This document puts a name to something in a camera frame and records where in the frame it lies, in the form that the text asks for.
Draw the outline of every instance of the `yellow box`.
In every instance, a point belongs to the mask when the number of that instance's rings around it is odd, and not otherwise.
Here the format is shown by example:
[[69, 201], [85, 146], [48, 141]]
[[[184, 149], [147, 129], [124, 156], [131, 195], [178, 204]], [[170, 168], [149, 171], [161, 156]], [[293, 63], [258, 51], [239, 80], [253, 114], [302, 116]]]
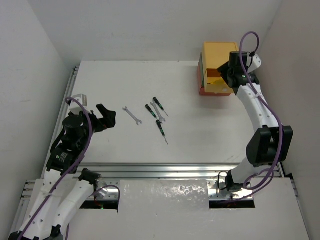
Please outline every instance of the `yellow box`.
[[206, 41], [203, 43], [202, 63], [206, 93], [234, 93], [222, 79], [217, 69], [229, 61], [230, 52], [238, 50], [236, 42]]

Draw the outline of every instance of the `white wall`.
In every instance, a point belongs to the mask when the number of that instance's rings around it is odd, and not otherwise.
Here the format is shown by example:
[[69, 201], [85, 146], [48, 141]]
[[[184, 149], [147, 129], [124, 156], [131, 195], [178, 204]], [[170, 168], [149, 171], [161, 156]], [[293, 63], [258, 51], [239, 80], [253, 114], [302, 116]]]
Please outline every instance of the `white wall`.
[[311, 239], [320, 239], [320, 1], [283, 0], [261, 48], [258, 76], [269, 104], [293, 128], [285, 161]]
[[41, 176], [71, 69], [27, 0], [0, 4], [0, 239], [26, 180]]
[[[264, 39], [281, 0], [28, 0], [68, 66], [198, 60], [204, 41]], [[252, 46], [251, 38], [247, 46]]]

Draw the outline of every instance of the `screwdriver shaft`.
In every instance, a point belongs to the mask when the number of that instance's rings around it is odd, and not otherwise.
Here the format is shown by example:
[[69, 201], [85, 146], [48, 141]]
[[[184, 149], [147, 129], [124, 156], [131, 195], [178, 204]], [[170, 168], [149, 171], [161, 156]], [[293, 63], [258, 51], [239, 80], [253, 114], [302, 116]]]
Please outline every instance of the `screwdriver shaft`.
[[163, 110], [163, 111], [164, 111], [164, 113], [169, 117], [168, 113], [166, 113], [166, 111], [165, 111], [165, 110]]
[[164, 137], [164, 140], [165, 140], [166, 144], [169, 145], [169, 143], [168, 143], [168, 141], [166, 139], [166, 136], [163, 136], [163, 137]]

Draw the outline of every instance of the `orange box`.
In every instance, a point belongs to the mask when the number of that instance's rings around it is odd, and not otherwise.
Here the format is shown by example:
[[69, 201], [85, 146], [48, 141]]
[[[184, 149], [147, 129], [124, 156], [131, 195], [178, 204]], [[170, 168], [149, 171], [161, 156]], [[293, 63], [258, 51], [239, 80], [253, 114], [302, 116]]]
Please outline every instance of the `orange box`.
[[204, 90], [206, 93], [233, 94], [220, 76], [218, 68], [229, 61], [230, 52], [238, 51], [236, 42], [209, 42], [203, 43], [202, 64], [204, 75]]
[[202, 78], [201, 78], [201, 71], [203, 69], [201, 68], [201, 63], [199, 62], [197, 70], [196, 70], [196, 76], [197, 76], [197, 81], [198, 81], [198, 86], [199, 86], [199, 94], [201, 96], [230, 96], [231, 93], [213, 93], [213, 92], [206, 92], [205, 88], [202, 86]]

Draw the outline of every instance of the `cable clip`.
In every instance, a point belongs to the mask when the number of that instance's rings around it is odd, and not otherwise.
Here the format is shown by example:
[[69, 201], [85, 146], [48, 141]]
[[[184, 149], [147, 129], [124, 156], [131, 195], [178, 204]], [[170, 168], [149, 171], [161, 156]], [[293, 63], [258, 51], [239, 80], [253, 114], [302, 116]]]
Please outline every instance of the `cable clip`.
[[52, 197], [53, 196], [53, 193], [49, 193], [48, 191], [45, 191], [45, 190], [40, 190], [42, 192], [42, 194], [45, 196], [45, 197]]
[[250, 52], [249, 57], [253, 58], [256, 55], [256, 51]]
[[258, 92], [256, 95], [254, 95], [252, 98], [254, 98], [254, 99], [257, 99], [257, 98], [259, 98], [259, 97], [263, 97], [263, 95], [260, 93], [260, 92]]

